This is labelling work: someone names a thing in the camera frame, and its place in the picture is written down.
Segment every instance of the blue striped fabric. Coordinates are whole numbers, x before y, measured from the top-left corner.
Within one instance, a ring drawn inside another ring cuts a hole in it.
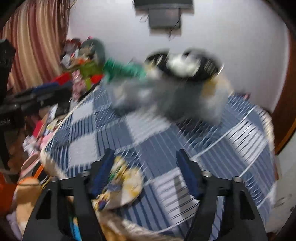
[[[262,220],[268,220],[274,156],[264,133],[262,110],[231,96],[222,122],[213,126],[194,120],[168,123],[137,113],[120,117],[110,104],[104,87],[97,88],[65,119],[45,152],[69,177],[89,169],[106,148],[123,156],[129,166],[140,167],[143,191],[114,213],[148,230],[184,238],[199,202],[188,193],[176,164],[176,151],[183,148],[192,161],[217,177],[241,176]],[[223,202],[223,197],[217,199],[211,240],[218,236]]]

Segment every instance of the curtain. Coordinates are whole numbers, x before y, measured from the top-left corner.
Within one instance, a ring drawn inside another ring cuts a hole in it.
[[[69,24],[70,0],[26,0],[7,21],[0,38],[16,49],[8,86],[14,92],[50,82],[61,74],[59,56]]]

